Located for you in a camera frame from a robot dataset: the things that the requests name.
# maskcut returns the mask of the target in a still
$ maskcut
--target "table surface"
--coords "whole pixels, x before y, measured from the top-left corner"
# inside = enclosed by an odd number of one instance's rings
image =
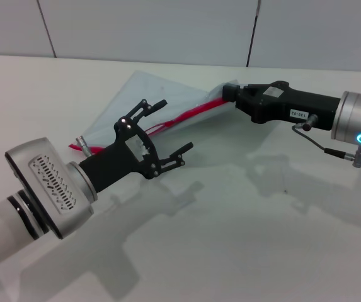
[[[0,56],[0,200],[20,188],[6,150],[46,136],[65,161],[82,160],[67,144],[136,70],[204,90],[237,79],[361,92],[361,72]],[[288,123],[256,125],[238,111],[167,139],[195,142],[186,167],[125,177],[76,233],[49,233],[4,261],[0,302],[361,301],[361,169]]]

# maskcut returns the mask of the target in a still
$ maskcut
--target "translucent plastic bag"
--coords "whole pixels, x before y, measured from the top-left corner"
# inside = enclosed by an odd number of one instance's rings
[[[150,136],[197,123],[234,108],[234,104],[222,100],[223,85],[206,92],[145,72],[134,72],[83,137],[94,153],[112,144],[115,141],[114,124],[142,99],[151,105],[162,99],[168,102],[164,108],[140,120],[138,125]],[[76,143],[70,147],[80,150]]]

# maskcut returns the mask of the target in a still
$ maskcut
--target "white wall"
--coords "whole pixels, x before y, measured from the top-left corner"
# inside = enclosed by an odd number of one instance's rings
[[[361,1],[263,0],[250,66],[361,70]]]
[[[58,57],[246,66],[256,0],[42,0]]]
[[[0,0],[0,54],[53,56],[36,0]]]

